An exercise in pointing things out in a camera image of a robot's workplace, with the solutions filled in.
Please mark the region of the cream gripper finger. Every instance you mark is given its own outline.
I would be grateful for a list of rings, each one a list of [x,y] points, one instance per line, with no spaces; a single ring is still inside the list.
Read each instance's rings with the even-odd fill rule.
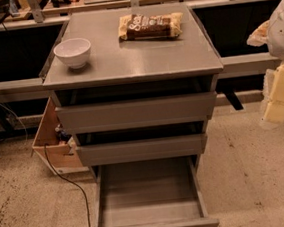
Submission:
[[[267,32],[268,32],[269,20],[263,22],[260,26],[256,28],[255,31],[247,38],[247,44],[250,46],[263,46],[267,42]]]
[[[284,62],[273,71],[272,76],[273,84],[262,120],[278,125],[284,121]]]

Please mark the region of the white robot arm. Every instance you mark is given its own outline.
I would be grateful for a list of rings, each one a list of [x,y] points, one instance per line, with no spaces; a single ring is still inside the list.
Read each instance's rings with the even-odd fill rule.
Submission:
[[[269,20],[263,22],[247,38],[250,46],[267,44],[272,57],[282,60],[275,71],[267,71],[264,82],[272,81],[265,96],[265,110],[260,124],[263,128],[275,128],[284,121],[284,0],[272,12]]]

